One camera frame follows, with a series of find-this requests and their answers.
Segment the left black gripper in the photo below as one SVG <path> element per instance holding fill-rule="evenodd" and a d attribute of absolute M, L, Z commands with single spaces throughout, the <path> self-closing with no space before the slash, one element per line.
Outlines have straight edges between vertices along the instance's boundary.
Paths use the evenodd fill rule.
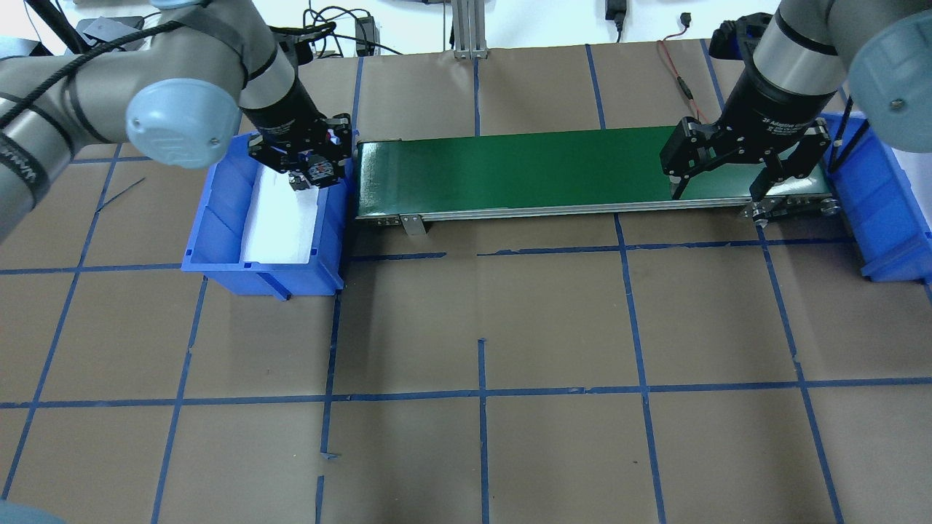
<path fill-rule="evenodd" d="M 298 155 L 316 154 L 336 163 L 340 181 L 346 175 L 352 159 L 352 116 L 324 115 L 305 87 L 292 87 L 265 108 L 249 109 L 248 119 L 256 127 L 248 154 L 263 166 L 288 175 Z"/>

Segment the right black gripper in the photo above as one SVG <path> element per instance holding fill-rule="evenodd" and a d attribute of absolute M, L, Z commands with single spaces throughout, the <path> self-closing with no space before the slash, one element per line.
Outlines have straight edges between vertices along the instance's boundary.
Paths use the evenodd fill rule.
<path fill-rule="evenodd" d="M 741 74 L 715 122 L 683 117 L 661 149 L 672 200 L 680 200 L 700 172 L 722 164 L 760 164 L 786 151 L 782 175 L 760 170 L 750 185 L 752 202 L 762 202 L 782 179 L 809 176 L 829 142 L 816 125 L 829 101 L 830 94 L 787 92 L 758 73 Z"/>

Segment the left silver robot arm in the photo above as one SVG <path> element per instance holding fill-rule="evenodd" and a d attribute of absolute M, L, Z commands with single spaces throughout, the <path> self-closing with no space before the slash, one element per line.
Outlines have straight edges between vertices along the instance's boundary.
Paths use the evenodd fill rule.
<path fill-rule="evenodd" d="M 336 185 L 352 119 L 324 116 L 250 1 L 154 1 L 160 22 L 73 56 L 2 60 L 2 236 L 50 192 L 81 149 L 132 143 L 155 162 L 220 162 L 246 117 L 248 155 L 294 190 Z"/>

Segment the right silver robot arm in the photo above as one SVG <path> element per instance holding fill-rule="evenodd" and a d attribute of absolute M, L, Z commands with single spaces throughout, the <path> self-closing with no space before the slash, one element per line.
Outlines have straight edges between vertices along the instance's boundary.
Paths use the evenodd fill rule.
<path fill-rule="evenodd" d="M 829 147 L 818 117 L 842 84 L 889 146 L 929 153 L 930 47 L 928 1 L 782 1 L 725 21 L 709 54 L 743 72 L 714 123 L 685 117 L 662 148 L 672 198 L 723 164 L 762 164 L 755 202 L 809 176 Z"/>

